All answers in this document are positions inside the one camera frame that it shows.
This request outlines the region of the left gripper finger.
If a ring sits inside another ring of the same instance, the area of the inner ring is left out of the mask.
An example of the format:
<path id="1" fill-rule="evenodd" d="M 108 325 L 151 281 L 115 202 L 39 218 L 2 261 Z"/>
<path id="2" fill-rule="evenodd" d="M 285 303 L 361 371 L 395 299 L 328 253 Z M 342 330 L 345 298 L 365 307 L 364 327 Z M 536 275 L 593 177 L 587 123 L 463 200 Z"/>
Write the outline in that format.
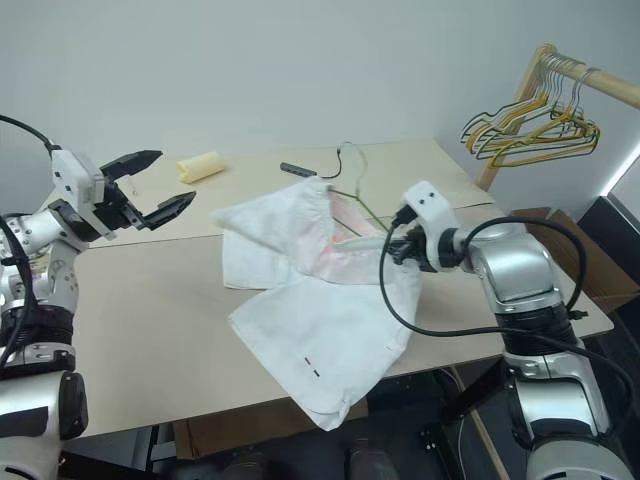
<path id="1" fill-rule="evenodd" d="M 144 216 L 144 226 L 151 231 L 169 223 L 176 219 L 181 213 L 192 203 L 196 197 L 196 192 L 186 192 L 171 197 L 170 199 L 160 203 L 157 209 Z"/>
<path id="2" fill-rule="evenodd" d="M 141 150 L 112 160 L 100 168 L 105 178 L 105 185 L 112 185 L 123 176 L 138 174 L 151 166 L 162 155 L 163 152 L 160 150 Z"/>

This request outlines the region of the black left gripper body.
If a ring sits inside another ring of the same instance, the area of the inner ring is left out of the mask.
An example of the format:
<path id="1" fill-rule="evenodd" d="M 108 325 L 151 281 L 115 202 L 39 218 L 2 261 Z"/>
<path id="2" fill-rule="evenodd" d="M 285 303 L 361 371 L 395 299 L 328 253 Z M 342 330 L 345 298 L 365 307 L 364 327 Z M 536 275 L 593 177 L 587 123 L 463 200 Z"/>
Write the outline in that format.
<path id="1" fill-rule="evenodd" d="M 143 214 L 135 208 L 118 184 L 103 177 L 97 180 L 86 174 L 79 183 L 79 197 L 83 212 L 92 209 L 92 216 L 97 218 L 109 231 L 126 229 L 133 226 L 137 229 L 148 227 Z"/>

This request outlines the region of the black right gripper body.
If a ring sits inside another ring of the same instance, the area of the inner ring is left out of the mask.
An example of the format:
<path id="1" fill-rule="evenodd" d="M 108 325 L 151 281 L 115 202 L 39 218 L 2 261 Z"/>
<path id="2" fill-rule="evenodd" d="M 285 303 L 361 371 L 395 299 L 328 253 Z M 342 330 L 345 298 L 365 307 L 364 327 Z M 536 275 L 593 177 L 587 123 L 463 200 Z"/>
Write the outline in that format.
<path id="1" fill-rule="evenodd" d="M 412 228 L 402 238 L 394 241 L 394 263 L 402 265 L 406 260 L 415 260 L 419 266 L 427 266 L 426 245 L 423 228 Z"/>

